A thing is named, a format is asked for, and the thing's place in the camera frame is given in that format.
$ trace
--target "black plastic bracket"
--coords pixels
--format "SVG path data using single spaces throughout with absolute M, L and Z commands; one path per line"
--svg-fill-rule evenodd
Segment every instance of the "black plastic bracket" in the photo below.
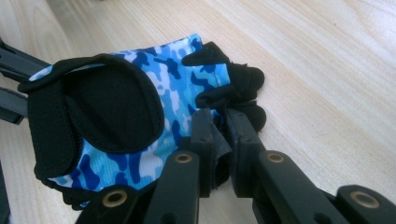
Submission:
M 230 176 L 228 156 L 232 151 L 223 134 L 220 133 L 209 108 L 192 114 L 190 146 L 187 150 L 200 158 L 200 197 L 207 198 Z
M 5 77 L 23 82 L 47 66 L 48 63 L 10 47 L 0 37 L 0 72 Z
M 27 118 L 27 98 L 0 87 L 0 119 L 20 124 L 24 118 Z
M 116 185 L 102 189 L 78 218 L 86 223 L 186 223 L 198 222 L 199 157 L 177 151 L 166 160 L 161 178 L 135 190 Z
M 252 198 L 256 182 L 253 164 L 265 147 L 244 113 L 228 109 L 227 125 L 227 141 L 233 150 L 230 165 L 233 190 L 239 198 Z
M 255 164 L 281 223 L 348 223 L 286 154 L 265 151 Z
M 335 206 L 350 223 L 394 223 L 396 206 L 372 189 L 358 185 L 337 191 Z

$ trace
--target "tabletop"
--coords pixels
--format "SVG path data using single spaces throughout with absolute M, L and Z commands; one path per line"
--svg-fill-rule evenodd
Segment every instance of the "tabletop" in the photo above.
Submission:
M 190 34 L 260 68 L 259 132 L 320 189 L 373 189 L 396 203 L 396 4 L 393 1 L 3 0 L 4 42 L 61 59 L 159 46 Z M 18 83 L 0 77 L 0 86 Z M 74 223 L 79 212 L 35 179 L 28 120 L 0 120 L 13 223 Z M 200 200 L 199 223 L 257 223 L 228 182 Z

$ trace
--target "hole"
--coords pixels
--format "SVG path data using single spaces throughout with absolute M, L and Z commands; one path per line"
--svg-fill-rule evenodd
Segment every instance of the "hole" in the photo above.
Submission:
M 321 213 L 314 214 L 314 220 L 318 224 L 332 224 L 332 220 Z
M 123 189 L 116 189 L 110 191 L 105 195 L 102 200 L 102 204 L 105 207 L 117 207 L 125 203 L 128 198 L 128 194 Z
M 368 193 L 364 193 L 363 191 L 355 190 L 350 193 L 350 197 L 352 198 L 355 203 L 366 207 L 366 208 L 378 208 L 380 203 L 379 201 L 371 196 Z
M 276 154 L 276 153 L 268 154 L 267 159 L 268 159 L 268 161 L 271 161 L 271 162 L 282 162 L 285 160 L 281 155 Z
M 166 213 L 161 219 L 161 224 L 176 224 L 177 216 L 173 213 Z
M 188 154 L 180 154 L 176 156 L 175 160 L 180 163 L 186 163 L 192 160 L 192 157 Z

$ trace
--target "glove finger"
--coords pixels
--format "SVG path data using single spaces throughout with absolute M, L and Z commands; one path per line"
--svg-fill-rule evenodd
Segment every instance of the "glove finger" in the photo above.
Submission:
M 213 42 L 203 45 L 201 50 L 184 57 L 181 62 L 184 66 L 199 66 L 216 63 L 229 63 L 230 59 Z
M 248 67 L 246 64 L 229 63 L 227 69 L 231 84 L 234 85 L 237 97 L 232 102 L 244 102 L 254 100 L 257 91 L 264 84 L 264 73 L 255 67 Z
M 267 121 L 264 109 L 258 106 L 255 101 L 230 105 L 229 107 L 244 113 L 256 132 L 259 132 Z

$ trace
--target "velcro strap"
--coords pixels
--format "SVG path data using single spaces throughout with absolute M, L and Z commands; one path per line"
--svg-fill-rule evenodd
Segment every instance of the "velcro strap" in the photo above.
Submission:
M 125 64 L 126 62 L 121 58 L 114 57 L 108 54 L 98 54 L 93 57 L 62 60 L 53 65 L 51 72 L 47 76 L 35 81 L 22 82 L 18 87 L 18 91 L 28 93 L 37 88 L 50 84 L 55 80 L 58 80 L 64 74 L 69 73 L 77 68 L 80 68 L 87 64 L 96 63 L 115 65 Z
M 77 146 L 64 110 L 61 81 L 30 92 L 28 111 L 37 178 L 66 174 L 76 157 Z

